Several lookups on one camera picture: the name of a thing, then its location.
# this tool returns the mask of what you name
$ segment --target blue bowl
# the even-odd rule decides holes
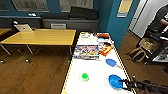
[[[118,81],[122,79],[117,75],[110,75],[108,80],[110,85],[115,89],[121,89],[123,87],[123,82]]]

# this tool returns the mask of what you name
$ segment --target blue disc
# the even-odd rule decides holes
[[[115,89],[121,89],[123,87],[123,82],[119,81],[122,79],[117,75],[110,75],[108,80],[110,85]]]
[[[106,63],[110,66],[115,66],[117,62],[113,59],[106,59]]]

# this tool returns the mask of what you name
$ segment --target book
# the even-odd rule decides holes
[[[98,59],[99,47],[98,45],[77,45],[73,57],[77,59]]]

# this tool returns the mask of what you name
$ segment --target box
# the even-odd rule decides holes
[[[159,45],[159,43],[157,43],[155,40],[151,38],[143,38],[140,41],[139,45],[143,47],[145,50],[153,50]]]
[[[98,45],[77,45],[73,57],[77,59],[98,59]]]

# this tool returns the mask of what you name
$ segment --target yellow object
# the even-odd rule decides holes
[[[0,29],[0,36],[9,32],[11,29]]]
[[[118,12],[129,12],[132,1],[121,1]]]
[[[70,29],[35,29],[30,32],[18,32],[1,41],[2,44],[29,45],[72,45],[76,30]]]

